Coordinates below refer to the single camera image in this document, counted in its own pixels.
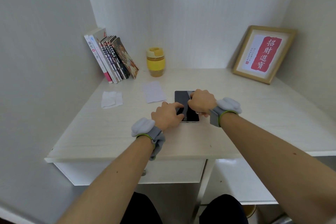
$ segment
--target desk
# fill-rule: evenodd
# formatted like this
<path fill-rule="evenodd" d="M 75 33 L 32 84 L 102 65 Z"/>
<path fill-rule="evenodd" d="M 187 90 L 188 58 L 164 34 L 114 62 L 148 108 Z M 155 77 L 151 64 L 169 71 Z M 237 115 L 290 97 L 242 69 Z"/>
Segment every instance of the desk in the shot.
<path fill-rule="evenodd" d="M 275 78 L 271 85 L 266 85 L 233 75 L 227 69 L 173 69 L 167 70 L 160 78 L 140 71 L 135 80 L 112 85 L 103 80 L 45 160 L 54 163 L 73 184 L 90 184 L 133 142 L 134 138 L 130 136 L 132 124 L 141 117 L 150 118 L 151 112 L 161 105 L 161 102 L 147 104 L 142 92 L 143 83 L 155 80 L 160 82 L 167 102 L 174 102 L 175 90 L 207 89 L 217 99 L 231 97 L 237 100 L 241 103 L 243 118 L 308 154 L 336 155 L 335 123 L 279 79 Z M 124 104 L 102 109 L 103 92 L 113 90 L 122 92 Z M 209 118 L 201 117 L 198 124 L 180 124 L 165 134 L 162 151 L 147 166 L 148 177 L 142 177 L 141 183 L 202 180 L 198 197 L 201 201 L 215 160 L 241 158 L 225 133 L 209 124 Z M 241 159 L 233 164 L 216 162 L 216 170 L 226 179 L 228 191 L 233 195 L 245 191 L 244 199 L 238 199 L 243 204 L 276 203 L 244 161 Z M 242 190 L 246 186 L 244 182 L 254 190 L 253 193 Z M 205 195 L 203 203 L 207 204 L 214 194 Z"/>

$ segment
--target desk leg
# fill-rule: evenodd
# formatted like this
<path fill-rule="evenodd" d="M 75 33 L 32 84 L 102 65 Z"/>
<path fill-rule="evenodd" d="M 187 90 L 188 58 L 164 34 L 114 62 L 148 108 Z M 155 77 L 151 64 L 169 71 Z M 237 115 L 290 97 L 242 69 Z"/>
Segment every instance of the desk leg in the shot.
<path fill-rule="evenodd" d="M 201 178 L 201 186 L 199 187 L 199 192 L 198 192 L 196 203 L 195 203 L 195 206 L 194 206 L 194 211 L 192 212 L 190 223 L 194 223 L 194 221 L 195 221 L 196 214 L 197 214 L 198 209 L 201 205 L 201 201 L 202 201 L 205 189 L 207 188 L 212 169 L 215 165 L 215 161 L 216 161 L 215 159 L 207 159 L 207 161 L 205 163 L 202 178 Z"/>

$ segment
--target green trim on wristband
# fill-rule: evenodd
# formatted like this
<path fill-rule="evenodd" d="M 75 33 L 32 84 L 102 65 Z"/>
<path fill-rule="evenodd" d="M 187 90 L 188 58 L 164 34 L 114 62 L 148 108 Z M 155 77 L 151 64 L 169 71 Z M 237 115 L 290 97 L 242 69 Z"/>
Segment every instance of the green trim on wristband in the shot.
<path fill-rule="evenodd" d="M 151 138 L 148 134 L 140 134 L 140 135 L 137 135 L 136 137 L 138 138 L 139 136 L 146 136 L 146 137 L 149 137 L 150 138 L 150 140 L 152 141 L 152 144 L 153 144 L 153 146 L 154 146 L 154 149 L 155 149 L 155 144 L 153 143 L 153 138 Z"/>
<path fill-rule="evenodd" d="M 227 112 L 233 112 L 233 113 L 235 113 L 235 114 L 238 115 L 237 112 L 235 112 L 235 111 L 231 111 L 231 110 L 227 110 L 227 111 L 223 112 L 223 113 L 218 117 L 218 126 L 219 126 L 220 128 L 221 128 L 221 124 L 220 124 L 221 117 L 223 116 L 223 114 L 225 114 L 225 113 L 227 113 Z"/>

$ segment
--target person's left hand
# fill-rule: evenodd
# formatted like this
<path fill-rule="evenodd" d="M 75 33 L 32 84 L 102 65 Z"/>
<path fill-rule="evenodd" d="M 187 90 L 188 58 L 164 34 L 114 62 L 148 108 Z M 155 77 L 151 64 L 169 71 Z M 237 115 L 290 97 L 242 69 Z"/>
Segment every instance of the person's left hand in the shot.
<path fill-rule="evenodd" d="M 162 131 L 167 128 L 177 127 L 180 124 L 180 121 L 183 120 L 184 114 L 176 115 L 175 108 L 183 107 L 183 104 L 178 102 L 167 103 L 162 102 L 162 106 L 159 106 L 155 112 L 151 113 L 152 120 L 155 121 L 155 126 L 157 126 Z"/>

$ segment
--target stack of books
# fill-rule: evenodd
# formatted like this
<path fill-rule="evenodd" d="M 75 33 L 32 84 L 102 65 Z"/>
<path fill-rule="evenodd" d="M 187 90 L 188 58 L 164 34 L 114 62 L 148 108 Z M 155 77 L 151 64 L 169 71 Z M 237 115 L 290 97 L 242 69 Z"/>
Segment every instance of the stack of books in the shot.
<path fill-rule="evenodd" d="M 93 55 L 109 83 L 118 83 L 139 71 L 126 52 L 119 37 L 107 36 L 105 28 L 98 28 L 84 35 Z"/>

